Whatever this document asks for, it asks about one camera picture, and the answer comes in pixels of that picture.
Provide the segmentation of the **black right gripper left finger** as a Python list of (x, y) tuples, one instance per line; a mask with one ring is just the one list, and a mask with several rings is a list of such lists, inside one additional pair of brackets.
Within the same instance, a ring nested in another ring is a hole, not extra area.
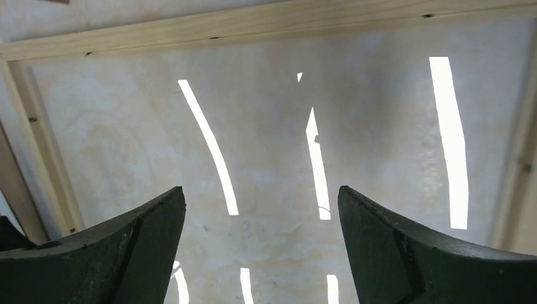
[(1, 253), (2, 303), (163, 303), (186, 216), (181, 187), (98, 225)]

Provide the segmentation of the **light wooden picture frame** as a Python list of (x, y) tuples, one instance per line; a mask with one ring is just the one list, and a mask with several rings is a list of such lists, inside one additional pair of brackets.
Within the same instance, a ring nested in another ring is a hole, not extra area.
[[(29, 68), (83, 56), (207, 49), (431, 27), (533, 20), (535, 1), (1, 2), (1, 122), (50, 239), (85, 226)], [(212, 7), (212, 12), (205, 8)], [(506, 164), (515, 162), (509, 150)], [(497, 195), (495, 238), (503, 210)]]

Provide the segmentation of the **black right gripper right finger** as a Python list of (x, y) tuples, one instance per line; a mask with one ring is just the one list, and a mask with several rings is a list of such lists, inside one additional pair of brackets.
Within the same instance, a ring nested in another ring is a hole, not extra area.
[(360, 303), (535, 303), (536, 257), (448, 236), (339, 188)]

